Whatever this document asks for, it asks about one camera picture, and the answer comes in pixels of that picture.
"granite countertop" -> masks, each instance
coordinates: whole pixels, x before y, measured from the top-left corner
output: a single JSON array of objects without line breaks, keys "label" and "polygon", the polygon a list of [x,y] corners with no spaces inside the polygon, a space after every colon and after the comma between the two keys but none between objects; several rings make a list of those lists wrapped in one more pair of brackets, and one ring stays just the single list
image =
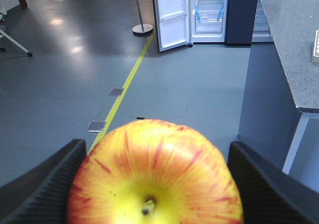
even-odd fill
[{"label": "granite countertop", "polygon": [[311,62],[319,0],[260,0],[296,107],[319,112],[319,64]]}]

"gray floor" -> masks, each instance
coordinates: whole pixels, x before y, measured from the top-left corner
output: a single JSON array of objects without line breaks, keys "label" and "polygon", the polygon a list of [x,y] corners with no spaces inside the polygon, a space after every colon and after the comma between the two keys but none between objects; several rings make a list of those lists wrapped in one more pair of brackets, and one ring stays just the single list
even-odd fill
[{"label": "gray floor", "polygon": [[[148,37],[134,36],[135,0],[27,0],[0,45],[0,186],[103,121]],[[152,0],[140,0],[154,24]],[[249,48],[195,44],[159,54],[154,37],[109,130],[137,116],[192,126],[227,157],[237,138]]]}]

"apple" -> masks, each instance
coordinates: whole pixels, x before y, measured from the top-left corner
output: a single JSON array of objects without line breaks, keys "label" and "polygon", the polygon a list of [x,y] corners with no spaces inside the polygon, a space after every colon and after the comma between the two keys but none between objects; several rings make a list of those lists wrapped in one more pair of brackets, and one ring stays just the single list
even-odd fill
[{"label": "apple", "polygon": [[69,224],[241,224],[220,151],[198,131],[144,119],[109,132],[70,189]]}]

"white refrigerator door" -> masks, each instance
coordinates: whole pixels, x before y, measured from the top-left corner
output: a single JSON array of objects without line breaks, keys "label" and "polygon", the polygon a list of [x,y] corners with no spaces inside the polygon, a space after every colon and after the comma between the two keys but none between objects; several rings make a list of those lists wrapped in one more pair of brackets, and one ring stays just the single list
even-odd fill
[{"label": "white refrigerator door", "polygon": [[190,43],[188,0],[154,0],[159,51]]}]

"refrigerator shelf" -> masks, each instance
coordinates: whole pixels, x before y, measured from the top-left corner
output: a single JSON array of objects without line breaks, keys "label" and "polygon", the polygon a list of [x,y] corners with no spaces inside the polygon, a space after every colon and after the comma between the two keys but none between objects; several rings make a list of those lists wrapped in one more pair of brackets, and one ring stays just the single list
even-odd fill
[{"label": "refrigerator shelf", "polygon": [[160,13],[161,20],[168,20],[178,16],[186,16],[186,6],[180,6],[176,8],[171,8],[170,10],[163,10]]}]

